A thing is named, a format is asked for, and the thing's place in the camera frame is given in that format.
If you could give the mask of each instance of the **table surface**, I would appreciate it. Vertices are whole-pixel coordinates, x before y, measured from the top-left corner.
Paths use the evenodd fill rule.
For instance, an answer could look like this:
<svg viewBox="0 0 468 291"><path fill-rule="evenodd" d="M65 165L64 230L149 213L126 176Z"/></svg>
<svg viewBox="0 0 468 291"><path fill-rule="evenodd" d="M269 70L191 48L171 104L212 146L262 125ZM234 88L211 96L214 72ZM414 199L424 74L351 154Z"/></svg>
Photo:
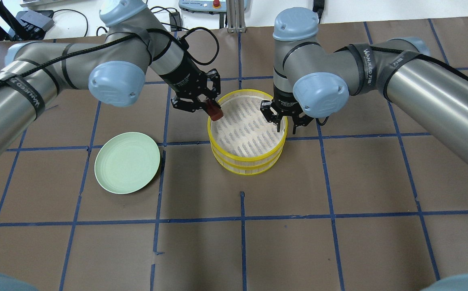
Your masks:
<svg viewBox="0 0 468 291"><path fill-rule="evenodd" d="M271 27L215 31L222 95L272 93ZM468 18L321 24L328 52L423 38L468 75ZM188 38L197 59L210 36ZM103 37L56 42L102 43ZM0 43L0 68L9 42ZM214 159L204 112L171 108L149 70L128 108L65 90L0 156L0 272L49 290L420 290L468 272L468 166L395 105L351 97L327 125L288 136L271 170L242 177ZM155 179L104 191L110 138L159 145Z"/></svg>

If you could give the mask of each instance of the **round plate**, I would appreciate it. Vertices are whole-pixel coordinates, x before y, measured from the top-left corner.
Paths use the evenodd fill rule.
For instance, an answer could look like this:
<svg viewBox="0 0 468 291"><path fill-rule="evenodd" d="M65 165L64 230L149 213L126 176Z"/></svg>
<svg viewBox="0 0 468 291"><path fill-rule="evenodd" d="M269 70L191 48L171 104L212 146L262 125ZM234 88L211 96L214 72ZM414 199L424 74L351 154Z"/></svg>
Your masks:
<svg viewBox="0 0 468 291"><path fill-rule="evenodd" d="M128 194L146 186L159 165L160 151L152 138L141 133L123 133L103 145L94 173L106 191Z"/></svg>

